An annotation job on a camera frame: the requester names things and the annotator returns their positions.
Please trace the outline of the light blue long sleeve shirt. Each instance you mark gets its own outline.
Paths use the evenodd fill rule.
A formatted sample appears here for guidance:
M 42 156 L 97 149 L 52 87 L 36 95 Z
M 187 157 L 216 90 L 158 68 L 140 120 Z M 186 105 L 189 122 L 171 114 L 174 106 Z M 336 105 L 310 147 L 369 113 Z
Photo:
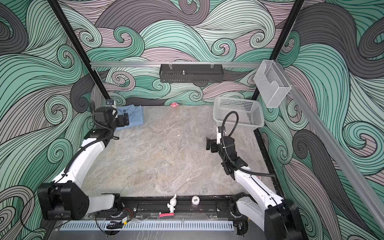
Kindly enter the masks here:
M 118 115 L 122 115 L 123 113 L 128 113 L 130 124 L 125 127 L 117 127 L 116 131 L 141 126 L 144 124 L 144 112 L 143 112 L 142 106 L 134 106 L 134 105 L 122 106 L 122 107 L 117 107 L 117 111 L 118 111 Z

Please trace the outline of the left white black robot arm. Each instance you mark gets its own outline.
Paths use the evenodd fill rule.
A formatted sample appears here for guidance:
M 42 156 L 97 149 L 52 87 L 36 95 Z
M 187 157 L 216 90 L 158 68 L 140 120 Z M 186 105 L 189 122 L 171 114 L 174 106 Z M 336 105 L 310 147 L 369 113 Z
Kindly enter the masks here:
M 120 194 L 90 197 L 82 190 L 83 181 L 96 158 L 115 139 L 115 130 L 129 125 L 129 115 L 119 114 L 113 107 L 101 107 L 92 112 L 95 128 L 90 130 L 64 170 L 51 183 L 39 186 L 38 199 L 43 218 L 47 221 L 75 221 L 101 211 L 116 211 L 121 215 L 124 204 Z

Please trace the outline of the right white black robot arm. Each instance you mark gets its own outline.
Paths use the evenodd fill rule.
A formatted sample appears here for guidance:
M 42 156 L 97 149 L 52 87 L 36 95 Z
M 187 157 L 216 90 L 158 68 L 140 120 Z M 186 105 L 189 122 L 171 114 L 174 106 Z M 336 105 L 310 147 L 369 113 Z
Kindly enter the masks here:
M 252 173 L 236 152 L 235 140 L 206 138 L 206 150 L 218 153 L 225 173 L 249 193 L 235 200 L 238 213 L 260 227 L 268 240 L 306 240 L 304 224 L 297 205 L 274 193 Z

